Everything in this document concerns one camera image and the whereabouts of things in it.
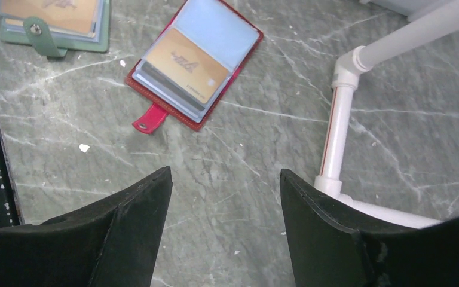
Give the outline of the red card holder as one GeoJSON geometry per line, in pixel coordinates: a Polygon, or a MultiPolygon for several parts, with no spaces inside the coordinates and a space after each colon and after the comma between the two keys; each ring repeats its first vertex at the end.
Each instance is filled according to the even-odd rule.
{"type": "Polygon", "coordinates": [[[126,76],[152,103],[133,127],[151,134],[172,115],[199,131],[263,37],[224,1],[184,2],[126,76]]]}

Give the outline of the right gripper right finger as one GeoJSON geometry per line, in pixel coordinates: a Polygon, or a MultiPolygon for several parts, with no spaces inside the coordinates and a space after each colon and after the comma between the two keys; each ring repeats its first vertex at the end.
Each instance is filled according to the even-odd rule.
{"type": "Polygon", "coordinates": [[[280,173],[296,286],[459,286],[459,218],[427,228],[373,218],[280,173]]]}

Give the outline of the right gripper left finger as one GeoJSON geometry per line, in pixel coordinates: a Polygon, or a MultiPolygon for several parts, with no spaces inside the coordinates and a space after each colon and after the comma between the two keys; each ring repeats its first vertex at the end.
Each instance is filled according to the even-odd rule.
{"type": "Polygon", "coordinates": [[[172,187],[166,166],[42,224],[0,228],[0,286],[149,286],[172,187]]]}

